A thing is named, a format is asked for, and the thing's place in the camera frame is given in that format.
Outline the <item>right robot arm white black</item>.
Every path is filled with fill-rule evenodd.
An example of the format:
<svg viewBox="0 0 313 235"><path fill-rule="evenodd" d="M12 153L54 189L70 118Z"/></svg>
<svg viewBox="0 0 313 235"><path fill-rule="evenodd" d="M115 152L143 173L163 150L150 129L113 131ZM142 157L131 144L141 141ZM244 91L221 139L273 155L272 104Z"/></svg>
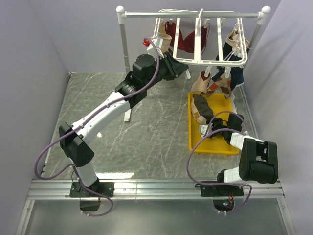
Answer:
<svg viewBox="0 0 313 235"><path fill-rule="evenodd" d="M274 184L278 179L277 144L242 132L243 121L242 115L230 113L227 121L215 117L207 122L205 133L210 133L210 138L221 136L228 145L241 152L239 166L224 169L217 176L215 188L222 196L232 191L232 183L256 181L260 184Z"/></svg>

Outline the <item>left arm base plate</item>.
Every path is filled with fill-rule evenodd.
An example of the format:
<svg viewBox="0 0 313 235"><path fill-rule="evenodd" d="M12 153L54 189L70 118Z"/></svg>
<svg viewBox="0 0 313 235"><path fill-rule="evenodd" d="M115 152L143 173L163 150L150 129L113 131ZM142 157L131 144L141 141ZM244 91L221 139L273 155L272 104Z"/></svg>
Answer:
<svg viewBox="0 0 313 235"><path fill-rule="evenodd" d="M107 197L113 197L114 193L114 183L113 182L100 182L97 185L89 187L90 190L96 193L102 194ZM71 190L69 193L71 198L82 198L82 197L97 197L96 194L91 193L83 188L79 182L73 182L71 185Z"/></svg>

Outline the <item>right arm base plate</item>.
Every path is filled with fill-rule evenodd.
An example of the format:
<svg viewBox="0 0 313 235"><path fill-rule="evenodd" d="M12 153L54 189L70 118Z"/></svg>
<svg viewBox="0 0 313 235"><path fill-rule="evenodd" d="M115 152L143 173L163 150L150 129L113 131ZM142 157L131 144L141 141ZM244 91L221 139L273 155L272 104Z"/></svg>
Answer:
<svg viewBox="0 0 313 235"><path fill-rule="evenodd" d="M200 188L202 197L229 197L243 196L244 191L239 186L234 185L203 185L196 183L196 188Z"/></svg>

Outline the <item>brown beige underwear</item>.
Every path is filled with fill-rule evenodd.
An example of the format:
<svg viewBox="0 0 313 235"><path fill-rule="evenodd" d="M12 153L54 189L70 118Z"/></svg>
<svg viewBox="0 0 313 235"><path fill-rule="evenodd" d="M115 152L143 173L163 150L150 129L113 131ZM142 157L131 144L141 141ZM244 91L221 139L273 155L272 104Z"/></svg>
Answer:
<svg viewBox="0 0 313 235"><path fill-rule="evenodd" d="M214 116L213 110L209 107L206 98L200 94L192 94L191 113L199 124L206 125Z"/></svg>

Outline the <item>white clip drying hanger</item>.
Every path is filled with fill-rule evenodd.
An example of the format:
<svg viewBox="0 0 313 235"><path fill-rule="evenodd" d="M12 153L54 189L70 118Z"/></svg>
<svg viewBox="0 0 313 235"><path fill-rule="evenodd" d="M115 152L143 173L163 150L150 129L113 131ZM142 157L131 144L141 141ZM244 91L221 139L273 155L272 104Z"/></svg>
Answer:
<svg viewBox="0 0 313 235"><path fill-rule="evenodd" d="M180 21L183 18L195 19L195 29L187 36L182 35ZM218 59L203 59L210 31L210 20L217 21ZM231 52L223 52L222 28L227 18L234 18L235 39L231 43ZM209 12L162 9L156 18L152 41L157 47L157 55L170 53L179 62L197 66L242 67L248 59L248 46L244 36L242 16L236 12Z"/></svg>

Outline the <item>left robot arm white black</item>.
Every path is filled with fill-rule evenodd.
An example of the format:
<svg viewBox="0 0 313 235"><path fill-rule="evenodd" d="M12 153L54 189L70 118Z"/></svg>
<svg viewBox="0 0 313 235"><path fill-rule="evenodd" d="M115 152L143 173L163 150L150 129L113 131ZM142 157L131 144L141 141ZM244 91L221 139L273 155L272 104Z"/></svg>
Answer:
<svg viewBox="0 0 313 235"><path fill-rule="evenodd" d="M101 193L99 178L91 164L94 152L89 147L98 132L142 101L147 96L147 90L156 83L174 80L188 69L187 64L177 61L169 53L157 59L142 54L137 57L125 79L101 105L72 125L64 123L59 127L59 135L63 137L60 147L74 164L82 183L81 191L86 196Z"/></svg>

